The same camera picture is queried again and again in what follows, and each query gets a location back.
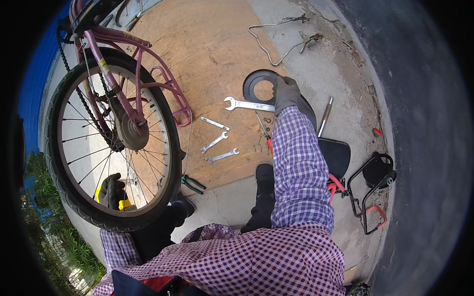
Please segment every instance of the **bicycle frame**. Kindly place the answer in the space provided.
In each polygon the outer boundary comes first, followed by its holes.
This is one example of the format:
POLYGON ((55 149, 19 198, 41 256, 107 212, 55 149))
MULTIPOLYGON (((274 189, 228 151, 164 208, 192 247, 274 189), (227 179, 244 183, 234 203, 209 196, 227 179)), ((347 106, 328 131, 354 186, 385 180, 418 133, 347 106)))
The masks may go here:
MULTIPOLYGON (((84 0, 72 0, 71 6, 69 8, 69 19, 71 23, 73 23, 73 21, 76 19, 78 15, 77 12, 81 11, 83 6, 84 6, 84 0)), ((100 70, 105 80, 109 83, 110 87, 112 88, 111 90, 114 91, 114 93, 117 95, 117 98, 119 99, 121 106, 123 107, 126 114, 130 117, 131 121, 133 122, 133 124, 135 125, 135 128, 137 129, 139 133, 140 133, 139 127, 143 124, 146 124, 145 115, 142 110, 141 92, 140 92, 140 90, 144 88, 160 87, 161 90, 166 89, 166 90, 171 91, 172 94, 174 95, 174 98, 178 102, 178 105, 180 106, 180 109, 178 111, 173 112, 176 126, 186 126, 191 122, 191 116, 190 116, 191 107, 189 106, 186 98, 184 97, 170 69, 166 66, 163 60, 150 49, 150 47, 152 46, 150 42, 140 39, 138 37, 135 37, 129 33, 115 30, 115 29, 105 28, 102 26, 97 26, 92 30, 85 31, 83 36, 87 39, 86 48, 91 49, 92 55, 97 61, 97 64, 100 66, 100 70), (122 91, 125 78, 122 78, 121 81, 117 83, 112 73, 110 72, 109 67, 105 63, 104 57, 102 56, 102 53, 100 52, 98 43, 109 45, 123 53, 125 53, 125 51, 121 49, 117 45, 117 43, 134 45, 137 47, 135 52, 132 55, 133 58, 137 56, 136 58, 137 67, 135 70, 135 86, 136 86, 135 101, 136 101, 136 107, 137 107, 136 111, 135 109, 133 109, 131 102, 127 99, 127 97, 122 91), (160 82, 152 82, 152 83, 145 83, 145 84, 140 83, 140 70, 141 70, 141 61, 142 61, 143 52, 149 53, 161 64, 161 66, 153 67, 150 71, 150 74, 154 70, 159 69, 165 80, 165 83, 160 83, 160 82), (176 116, 181 113, 184 113, 187 121, 185 123, 179 124, 178 121, 176 120, 176 116)), ((84 58, 84 53, 83 53, 80 38, 74 39, 74 46, 76 49, 77 62, 82 63, 83 61, 85 61, 85 58, 84 58)), ((92 105, 92 110, 101 128, 104 131, 109 130, 102 114, 99 111, 96 98, 94 94, 92 93, 88 79, 83 81, 83 86, 86 91, 87 99, 92 105)))

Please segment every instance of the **spanner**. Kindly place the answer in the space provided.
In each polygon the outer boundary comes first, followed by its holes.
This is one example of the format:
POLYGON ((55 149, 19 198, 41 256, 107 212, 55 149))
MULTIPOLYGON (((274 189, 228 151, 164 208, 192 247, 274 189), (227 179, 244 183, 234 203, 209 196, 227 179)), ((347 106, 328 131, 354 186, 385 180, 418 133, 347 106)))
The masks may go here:
POLYGON ((226 102, 226 101, 230 101, 230 107, 227 107, 226 108, 227 110, 234 110, 237 107, 241 107, 241 108, 249 108, 249 109, 257 109, 257 110, 275 112, 275 106, 272 106, 272 105, 237 101, 233 97, 225 98, 224 102, 226 102))
POLYGON ((215 144, 217 144, 220 140, 229 138, 229 136, 226 135, 226 134, 227 134, 227 132, 222 132, 222 135, 220 135, 219 138, 217 138, 217 139, 215 139, 214 141, 212 141, 212 143, 209 144, 209 146, 207 146, 207 147, 205 147, 205 148, 202 147, 202 148, 201 148, 201 150, 202 150, 201 153, 202 153, 202 154, 206 153, 206 151, 207 151, 209 148, 211 148, 212 146, 214 146, 215 144))
POLYGON ((240 153, 240 151, 237 152, 237 148, 234 148, 234 150, 232 150, 231 152, 227 152, 227 153, 225 153, 225 154, 223 154, 223 155, 219 155, 219 156, 216 156, 216 157, 208 157, 208 158, 206 158, 206 160, 207 160, 207 161, 210 161, 209 164, 212 164, 213 162, 215 162, 215 161, 217 161, 217 160, 219 160, 219 159, 222 159, 222 158, 224 158, 224 157, 228 157, 228 156, 231 156, 231 155, 237 155, 237 154, 239 154, 239 153, 240 153))

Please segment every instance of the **metal wire bracket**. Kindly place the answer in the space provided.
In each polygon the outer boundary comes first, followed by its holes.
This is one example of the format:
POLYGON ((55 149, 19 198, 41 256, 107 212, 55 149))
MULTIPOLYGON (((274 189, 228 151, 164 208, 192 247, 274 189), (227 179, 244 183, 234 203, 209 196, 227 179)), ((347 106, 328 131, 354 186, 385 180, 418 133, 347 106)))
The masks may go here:
POLYGON ((303 47, 302 47, 301 50, 300 50, 300 53, 302 53, 302 52, 304 51, 304 49, 306 48, 306 46, 308 45, 308 43, 309 43, 311 40, 314 40, 314 41, 319 40, 319 39, 321 39, 321 38, 323 37, 323 35, 322 35, 322 34, 315 34, 315 35, 313 35, 313 36, 310 36, 308 39, 305 39, 305 40, 303 40, 303 41, 301 41, 301 42, 298 42, 297 44, 295 44, 295 45, 293 45, 292 47, 290 47, 290 49, 283 55, 283 57, 282 57, 277 63, 274 63, 274 62, 272 61, 272 57, 270 56, 270 53, 268 52, 268 50, 267 50, 265 47, 262 46, 262 44, 260 43, 260 40, 258 39, 257 35, 255 35, 250 29, 258 28, 258 27, 278 26, 278 25, 281 25, 281 24, 284 24, 284 23, 288 23, 288 22, 291 22, 291 21, 294 22, 294 21, 298 21, 298 20, 300 20, 302 23, 305 23, 305 22, 309 21, 310 19, 307 18, 307 17, 305 17, 305 14, 303 13, 303 15, 301 15, 301 16, 299 16, 299 17, 295 17, 295 18, 292 18, 292 17, 284 18, 284 19, 282 19, 281 22, 276 23, 276 24, 260 24, 260 25, 254 25, 254 26, 248 27, 248 32, 249 32, 250 34, 252 34, 255 38, 257 38, 258 45, 260 46, 260 48, 262 48, 262 49, 267 53, 268 59, 270 60, 270 63, 271 63, 273 66, 278 66, 278 65, 283 61, 283 59, 288 55, 288 53, 290 53, 290 51, 291 51, 293 48, 295 48, 295 47, 297 47, 297 46, 303 44, 303 47))

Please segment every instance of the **person's leg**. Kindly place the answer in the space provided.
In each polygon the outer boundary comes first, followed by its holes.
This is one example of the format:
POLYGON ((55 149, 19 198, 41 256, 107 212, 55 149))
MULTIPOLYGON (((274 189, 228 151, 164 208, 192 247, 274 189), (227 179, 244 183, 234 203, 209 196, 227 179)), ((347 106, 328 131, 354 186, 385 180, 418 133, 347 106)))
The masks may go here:
POLYGON ((131 232, 133 242, 142 262, 146 263, 157 256, 162 249, 174 244, 171 233, 180 227, 185 218, 192 215, 194 206, 180 195, 171 206, 167 206, 156 221, 144 229, 131 232))
POLYGON ((268 163, 259 164, 255 170, 257 179, 257 199, 252 208, 252 217, 241 233, 247 233, 258 228, 272 228, 271 215, 275 205, 273 166, 268 163))

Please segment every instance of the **screwdriver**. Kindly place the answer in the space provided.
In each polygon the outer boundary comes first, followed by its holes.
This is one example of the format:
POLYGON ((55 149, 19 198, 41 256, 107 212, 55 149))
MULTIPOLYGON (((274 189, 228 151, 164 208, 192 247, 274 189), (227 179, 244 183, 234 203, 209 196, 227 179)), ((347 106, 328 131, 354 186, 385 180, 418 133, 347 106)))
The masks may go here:
POLYGON ((266 132, 266 129, 265 129, 265 127, 264 127, 264 124, 263 124, 262 121, 260 120, 260 116, 258 116, 257 111, 255 111, 255 114, 257 114, 257 118, 258 118, 258 121, 260 122, 260 125, 262 126, 262 129, 264 129, 264 135, 265 135, 265 138, 267 139, 268 147, 270 148, 270 152, 271 152, 272 155, 273 155, 272 137, 270 137, 270 136, 268 135, 268 133, 266 132))

